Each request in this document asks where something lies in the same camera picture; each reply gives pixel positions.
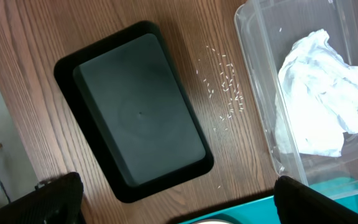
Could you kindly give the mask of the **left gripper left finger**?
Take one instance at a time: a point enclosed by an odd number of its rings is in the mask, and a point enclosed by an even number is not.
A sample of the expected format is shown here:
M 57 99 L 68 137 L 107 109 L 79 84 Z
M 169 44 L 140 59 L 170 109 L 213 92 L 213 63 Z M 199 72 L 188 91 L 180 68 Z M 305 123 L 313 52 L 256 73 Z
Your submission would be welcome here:
M 83 191 L 79 173 L 67 173 L 0 208 L 0 223 L 84 223 Z

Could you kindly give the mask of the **white napkin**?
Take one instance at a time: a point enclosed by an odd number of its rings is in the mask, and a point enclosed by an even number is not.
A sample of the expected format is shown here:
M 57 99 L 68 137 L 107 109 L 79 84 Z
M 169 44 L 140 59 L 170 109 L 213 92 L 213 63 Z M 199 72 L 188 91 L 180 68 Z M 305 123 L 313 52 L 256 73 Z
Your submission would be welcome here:
M 302 95 L 295 101 L 300 105 L 289 104 L 287 112 L 298 152 L 340 157 L 344 130 L 336 116 L 313 96 Z
M 358 66 L 351 66 L 329 45 L 320 29 L 293 44 L 278 77 L 289 104 L 302 95 L 315 97 L 336 116 L 344 132 L 358 133 Z

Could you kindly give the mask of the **teal serving tray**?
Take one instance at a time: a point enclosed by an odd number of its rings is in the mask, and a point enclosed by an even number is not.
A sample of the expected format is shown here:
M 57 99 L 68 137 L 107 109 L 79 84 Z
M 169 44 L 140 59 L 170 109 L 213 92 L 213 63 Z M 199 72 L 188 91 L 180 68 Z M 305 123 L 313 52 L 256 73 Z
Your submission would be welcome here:
M 313 190 L 322 192 L 332 190 L 334 194 L 341 194 L 352 190 L 358 190 L 358 182 L 351 177 L 336 177 L 324 180 L 310 186 Z M 336 199 L 335 202 L 358 213 L 358 194 Z M 196 223 L 203 220 L 223 220 L 229 223 L 280 223 L 277 208 L 273 197 L 265 197 L 253 202 L 243 203 L 230 208 L 212 212 L 198 218 L 188 220 L 187 223 Z

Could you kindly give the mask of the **clear plastic bin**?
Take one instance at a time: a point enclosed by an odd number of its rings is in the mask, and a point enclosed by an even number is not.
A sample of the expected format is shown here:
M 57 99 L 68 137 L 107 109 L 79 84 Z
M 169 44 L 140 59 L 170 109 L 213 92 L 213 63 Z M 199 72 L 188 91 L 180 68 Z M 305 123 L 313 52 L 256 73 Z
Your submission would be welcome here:
M 234 23 L 275 172 L 331 199 L 357 195 L 358 133 L 345 134 L 340 157 L 324 157 L 299 153 L 294 143 L 284 153 L 274 131 L 277 115 L 287 113 L 278 71 L 297 40 L 324 29 L 330 46 L 358 66 L 358 1 L 247 1 Z

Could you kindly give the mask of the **scattered rice grains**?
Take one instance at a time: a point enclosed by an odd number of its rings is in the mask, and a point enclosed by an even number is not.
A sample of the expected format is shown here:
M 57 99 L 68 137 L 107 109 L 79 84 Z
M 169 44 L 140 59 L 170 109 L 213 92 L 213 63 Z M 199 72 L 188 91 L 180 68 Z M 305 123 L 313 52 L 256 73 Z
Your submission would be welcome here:
M 196 57 L 195 75 L 213 111 L 213 118 L 229 129 L 229 123 L 245 111 L 244 94 L 231 56 L 206 45 Z

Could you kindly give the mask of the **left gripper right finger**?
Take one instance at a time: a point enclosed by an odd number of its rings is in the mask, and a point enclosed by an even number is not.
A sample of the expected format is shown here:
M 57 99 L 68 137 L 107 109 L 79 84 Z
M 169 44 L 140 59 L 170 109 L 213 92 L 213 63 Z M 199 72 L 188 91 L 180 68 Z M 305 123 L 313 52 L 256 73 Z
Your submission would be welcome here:
M 281 224 L 358 224 L 358 213 L 289 176 L 279 177 L 273 192 Z

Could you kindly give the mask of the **black plastic tray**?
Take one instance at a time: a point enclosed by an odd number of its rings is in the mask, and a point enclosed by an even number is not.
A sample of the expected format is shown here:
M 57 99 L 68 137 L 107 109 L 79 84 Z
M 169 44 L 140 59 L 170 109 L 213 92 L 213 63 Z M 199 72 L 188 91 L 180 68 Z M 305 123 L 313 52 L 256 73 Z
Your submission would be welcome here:
M 58 60 L 53 75 L 118 200 L 208 173 L 200 122 L 157 24 L 140 21 Z

